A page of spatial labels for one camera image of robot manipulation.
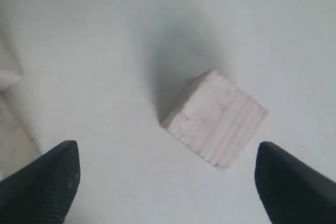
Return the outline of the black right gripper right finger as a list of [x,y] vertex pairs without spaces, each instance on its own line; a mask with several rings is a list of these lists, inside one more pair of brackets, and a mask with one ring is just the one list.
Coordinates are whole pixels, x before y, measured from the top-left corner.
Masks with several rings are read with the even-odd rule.
[[254,178],[271,223],[335,223],[335,182],[278,145],[259,144]]

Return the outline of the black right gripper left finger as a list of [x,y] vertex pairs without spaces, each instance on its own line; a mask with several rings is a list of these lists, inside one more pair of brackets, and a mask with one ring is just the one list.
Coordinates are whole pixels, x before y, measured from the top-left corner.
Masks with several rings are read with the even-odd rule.
[[1,223],[64,223],[80,184],[76,141],[63,141],[1,181]]

